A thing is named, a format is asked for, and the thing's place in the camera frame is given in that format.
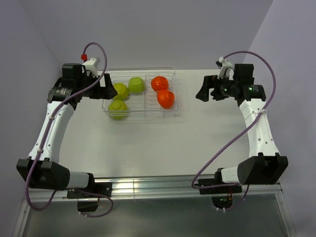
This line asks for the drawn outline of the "green bowl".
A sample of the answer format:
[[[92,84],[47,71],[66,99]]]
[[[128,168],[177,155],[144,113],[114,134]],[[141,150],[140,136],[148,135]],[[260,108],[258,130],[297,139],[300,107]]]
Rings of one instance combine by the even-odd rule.
[[[124,83],[115,83],[114,89],[117,92],[117,95],[113,98],[114,100],[125,100],[129,95],[129,90]]]
[[[128,114],[128,107],[123,101],[115,100],[109,105],[108,111],[110,118],[124,119]]]

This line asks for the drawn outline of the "white square bowl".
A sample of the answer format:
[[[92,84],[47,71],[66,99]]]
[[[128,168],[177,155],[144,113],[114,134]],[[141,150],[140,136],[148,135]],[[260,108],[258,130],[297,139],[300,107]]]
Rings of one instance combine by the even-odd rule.
[[[141,77],[133,77],[128,82],[128,89],[131,93],[142,93],[145,91],[145,82]]]

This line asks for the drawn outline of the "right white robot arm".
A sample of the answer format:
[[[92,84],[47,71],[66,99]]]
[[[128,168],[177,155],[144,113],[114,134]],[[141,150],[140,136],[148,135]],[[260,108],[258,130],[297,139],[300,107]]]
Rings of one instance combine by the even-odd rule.
[[[207,188],[225,192],[230,186],[273,185],[288,167],[274,142],[266,113],[270,100],[262,85],[254,83],[252,64],[223,65],[218,75],[205,76],[196,98],[207,102],[232,97],[243,115],[249,141],[249,157],[236,167],[219,168]]]

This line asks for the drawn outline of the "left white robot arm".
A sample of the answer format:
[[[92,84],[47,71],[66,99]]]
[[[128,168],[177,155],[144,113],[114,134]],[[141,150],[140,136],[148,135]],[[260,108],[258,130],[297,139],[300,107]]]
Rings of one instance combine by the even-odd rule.
[[[105,86],[100,85],[97,64],[91,58],[82,64],[62,66],[62,76],[48,93],[46,117],[35,146],[16,165],[27,187],[58,191],[78,188],[84,197],[95,194],[93,174],[70,171],[59,164],[59,155],[67,125],[82,97],[109,100],[117,95],[108,73],[102,76]]]

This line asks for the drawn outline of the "orange bowl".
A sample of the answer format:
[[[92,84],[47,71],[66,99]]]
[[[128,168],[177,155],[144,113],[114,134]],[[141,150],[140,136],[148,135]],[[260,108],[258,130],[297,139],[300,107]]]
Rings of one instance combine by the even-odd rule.
[[[157,92],[157,101],[165,109],[170,109],[174,104],[175,96],[169,90],[160,90]]]
[[[166,77],[157,76],[151,80],[151,87],[154,91],[168,90],[169,82]]]

